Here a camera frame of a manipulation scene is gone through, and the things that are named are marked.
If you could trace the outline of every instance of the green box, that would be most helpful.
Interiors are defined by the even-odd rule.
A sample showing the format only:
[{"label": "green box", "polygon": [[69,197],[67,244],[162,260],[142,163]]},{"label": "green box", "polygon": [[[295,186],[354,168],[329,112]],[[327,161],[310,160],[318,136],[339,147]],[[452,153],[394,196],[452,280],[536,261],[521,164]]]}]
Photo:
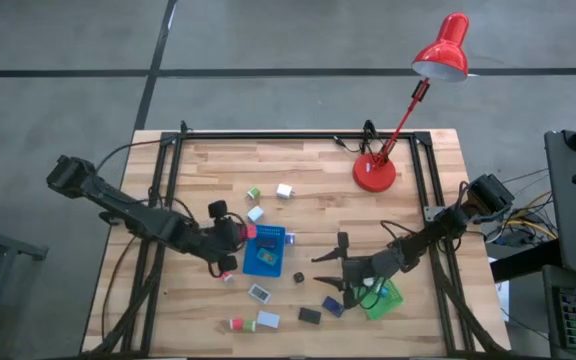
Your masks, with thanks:
[{"label": "green box", "polygon": [[[382,281],[383,278],[375,280],[377,284],[380,284]],[[386,280],[383,286],[384,288],[388,289],[388,294],[386,296],[381,296],[379,302],[377,302],[377,304],[372,309],[364,309],[370,320],[381,319],[384,315],[398,308],[404,303],[404,298],[401,296],[399,289],[397,289],[395,284],[390,279]],[[358,289],[355,288],[353,290],[355,292],[355,296],[357,296]],[[375,300],[377,297],[379,297],[376,292],[377,290],[379,289],[375,287],[373,291],[366,295],[364,300],[361,302],[363,307],[369,307],[375,303]]]}]

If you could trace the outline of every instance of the red desk lamp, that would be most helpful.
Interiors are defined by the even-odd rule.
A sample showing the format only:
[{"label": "red desk lamp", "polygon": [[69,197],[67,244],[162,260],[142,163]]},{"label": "red desk lamp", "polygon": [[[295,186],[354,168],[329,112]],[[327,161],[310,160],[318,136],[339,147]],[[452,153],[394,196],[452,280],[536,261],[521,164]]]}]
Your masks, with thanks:
[{"label": "red desk lamp", "polygon": [[408,111],[399,123],[397,130],[377,154],[361,155],[353,167],[353,176],[357,185],[364,190],[380,192],[388,189],[395,181],[395,165],[388,159],[397,141],[397,135],[404,126],[415,105],[421,102],[430,85],[429,79],[446,81],[464,81],[468,77],[468,59],[461,44],[468,30],[468,17],[462,13],[453,13],[446,17],[437,40],[415,57],[412,69],[424,77],[412,94]]}]

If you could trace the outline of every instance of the black block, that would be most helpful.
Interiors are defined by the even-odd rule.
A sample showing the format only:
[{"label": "black block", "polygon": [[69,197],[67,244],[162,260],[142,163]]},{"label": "black block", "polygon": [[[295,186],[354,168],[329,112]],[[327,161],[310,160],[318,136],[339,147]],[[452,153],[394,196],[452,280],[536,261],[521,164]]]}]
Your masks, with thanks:
[{"label": "black block", "polygon": [[215,201],[208,205],[208,215],[213,219],[222,218],[226,216],[227,212],[228,206],[226,206],[226,202],[223,200]]},{"label": "black block", "polygon": [[321,313],[319,311],[310,310],[306,308],[299,309],[299,320],[309,322],[311,324],[319,325],[321,321]]},{"label": "black block", "polygon": [[295,279],[295,282],[297,284],[299,284],[300,282],[304,281],[304,274],[302,272],[298,272],[295,273],[295,275],[293,275],[292,278]]}]

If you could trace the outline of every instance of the lamp arm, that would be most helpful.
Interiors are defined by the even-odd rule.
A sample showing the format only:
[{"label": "lamp arm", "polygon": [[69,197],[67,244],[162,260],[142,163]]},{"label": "lamp arm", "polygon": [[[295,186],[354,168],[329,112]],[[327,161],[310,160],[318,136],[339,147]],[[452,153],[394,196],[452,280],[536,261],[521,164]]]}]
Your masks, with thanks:
[{"label": "lamp arm", "polygon": [[404,117],[399,122],[399,126],[397,126],[397,129],[395,130],[395,132],[392,134],[390,139],[388,139],[388,142],[384,146],[381,147],[379,154],[376,155],[376,159],[375,159],[375,163],[376,163],[375,165],[376,166],[382,166],[388,162],[388,155],[390,154],[392,149],[395,147],[395,143],[397,142],[397,136],[399,136],[399,132],[401,131],[401,128],[404,127],[404,124],[408,120],[408,117],[410,116],[410,114],[412,114],[412,111],[415,109],[415,106],[417,105],[417,103],[421,102],[421,100],[423,100],[424,96],[426,96],[426,92],[428,91],[428,88],[430,87],[430,84],[428,83],[428,81],[429,81],[429,79],[425,78],[423,81],[419,81],[419,83],[417,84],[415,91],[413,91],[413,93],[412,93],[412,101],[410,102],[410,105],[408,105],[408,111],[406,111],[406,114],[404,115]]}]

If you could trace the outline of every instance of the concrete floor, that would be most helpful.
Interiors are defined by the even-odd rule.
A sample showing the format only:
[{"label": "concrete floor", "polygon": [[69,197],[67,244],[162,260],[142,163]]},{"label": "concrete floor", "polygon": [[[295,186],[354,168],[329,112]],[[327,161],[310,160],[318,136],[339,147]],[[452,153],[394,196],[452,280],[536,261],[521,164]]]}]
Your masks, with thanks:
[{"label": "concrete floor", "polygon": [[[0,70],[148,69],[166,4],[0,1]],[[408,68],[452,11],[470,16],[472,68],[576,67],[576,0],[179,0],[161,68]],[[358,128],[365,119],[392,127],[417,81],[159,79],[145,128],[176,128],[180,119],[195,129]],[[108,229],[96,206],[50,191],[45,177],[60,154],[98,161],[128,142],[145,83],[0,78],[0,232],[50,247],[45,262],[15,266],[0,310],[0,358],[78,351]],[[433,83],[407,126],[456,128],[471,177],[511,178],[545,167],[544,132],[576,129],[576,76]],[[124,161],[114,158],[104,177],[118,184]],[[548,187],[540,181],[517,204]],[[513,281],[511,314],[545,331],[540,287],[538,276]],[[548,354],[541,338],[509,331],[519,352]]]}]

